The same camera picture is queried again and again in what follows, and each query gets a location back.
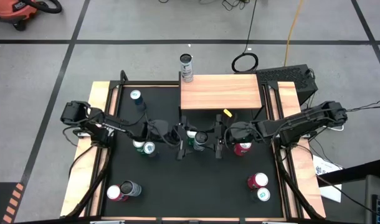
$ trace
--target red vacuum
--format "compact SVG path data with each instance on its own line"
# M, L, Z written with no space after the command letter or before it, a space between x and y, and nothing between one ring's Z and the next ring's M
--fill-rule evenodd
M10 23L16 30L23 31L26 29L26 21L35 16L40 10L47 13L60 13L62 10L58 0L49 0L55 4L55 8L42 1L35 0L0 0L0 21Z

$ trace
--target yellow cable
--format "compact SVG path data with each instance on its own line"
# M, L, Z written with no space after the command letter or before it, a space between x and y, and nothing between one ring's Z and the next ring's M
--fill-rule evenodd
M290 43L292 30L294 29L294 27L295 27L295 23L297 22L297 18L298 18L298 15L299 15L300 11L301 11L301 6L302 6L302 4L303 4L303 0L300 0L300 3L299 3L299 5L298 5L297 12L295 13L294 21L292 22L292 25L291 25L290 33L288 34L288 38L287 38L287 46L285 47L284 66L286 66L286 64L287 64L288 46L289 46L289 43Z

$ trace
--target yellow tag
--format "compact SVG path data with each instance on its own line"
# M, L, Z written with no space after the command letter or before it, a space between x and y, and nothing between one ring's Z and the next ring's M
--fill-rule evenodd
M227 109L224 109L223 112L224 112L226 115L228 115L228 117L230 117L230 118L233 116L232 113L230 113L230 111L228 111Z

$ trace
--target white paper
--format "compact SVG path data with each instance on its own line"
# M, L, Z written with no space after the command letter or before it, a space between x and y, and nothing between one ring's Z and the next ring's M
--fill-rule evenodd
M313 165L315 166L315 172L317 175L326 174L329 172L340 170L340 167L325 161L324 159L313 155ZM340 190L342 184L335 185ZM341 192L332 186L320 187L321 196L331 199L335 202L341 203Z

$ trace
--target can lid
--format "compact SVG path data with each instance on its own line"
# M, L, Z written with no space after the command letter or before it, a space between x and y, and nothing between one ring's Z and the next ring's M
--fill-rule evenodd
M126 180L121 184L121 191L123 194L128 194L132 191L133 189L133 184L131 181Z
M139 90L133 90L132 92L130 92L130 98L132 98L133 100L138 99L140 96L141 93Z
M265 187L259 188L257 194L258 194L259 200L263 202L266 202L267 200L270 199L270 192Z
M241 146L243 149L249 149L249 148L251 147L251 142L240 143L240 146Z
M195 136L195 140L196 140L199 144L204 144L204 143L207 142L207 140L208 140L208 134L205 133L205 132L199 131L199 132L197 132L197 134L196 134L196 136Z
M146 142L145 147L143 148L144 152L147 154L151 154L155 150L155 145L152 142Z
M120 196L121 190L117 185L111 185L107 190L107 197L109 199L116 199Z
M187 134L189 138L194 138L196 137L197 131L187 131Z
M145 142L138 142L133 140L133 146L135 147L143 147L145 145Z
M180 56L180 61L182 63L189 63L189 62L191 62L191 55L189 55L189 54L182 54Z
M255 183L257 183L261 187L265 187L268 181L269 179L264 173L257 173L257 175L255 175Z

